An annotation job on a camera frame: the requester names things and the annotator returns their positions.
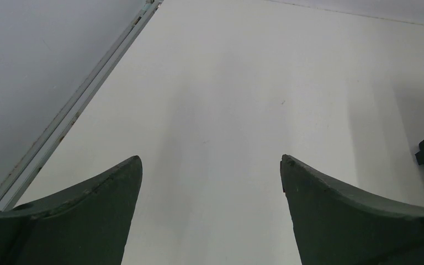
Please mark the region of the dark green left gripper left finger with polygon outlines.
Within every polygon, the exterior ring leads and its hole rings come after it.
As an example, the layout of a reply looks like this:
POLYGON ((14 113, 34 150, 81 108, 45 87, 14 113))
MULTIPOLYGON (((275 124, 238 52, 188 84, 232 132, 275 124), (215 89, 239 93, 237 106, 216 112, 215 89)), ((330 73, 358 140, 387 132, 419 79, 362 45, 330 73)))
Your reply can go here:
POLYGON ((133 156, 0 211, 0 264, 121 264, 141 182, 142 162, 133 156))

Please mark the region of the aluminium table edge rail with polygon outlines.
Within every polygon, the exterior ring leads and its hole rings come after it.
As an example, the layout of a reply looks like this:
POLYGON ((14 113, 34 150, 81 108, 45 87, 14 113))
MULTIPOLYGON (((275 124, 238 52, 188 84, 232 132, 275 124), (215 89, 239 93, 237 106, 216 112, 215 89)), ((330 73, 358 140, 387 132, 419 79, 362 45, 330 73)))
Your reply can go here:
POLYGON ((0 211, 13 208, 161 1, 0 1, 0 211))

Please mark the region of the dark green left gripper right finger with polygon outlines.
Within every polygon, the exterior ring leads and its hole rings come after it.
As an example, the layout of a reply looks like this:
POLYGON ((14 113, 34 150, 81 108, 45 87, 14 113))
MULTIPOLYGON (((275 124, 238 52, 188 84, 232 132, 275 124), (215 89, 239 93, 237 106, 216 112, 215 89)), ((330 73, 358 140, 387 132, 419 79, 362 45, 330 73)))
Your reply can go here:
POLYGON ((302 264, 424 264, 424 207, 384 198, 290 155, 280 162, 302 264))

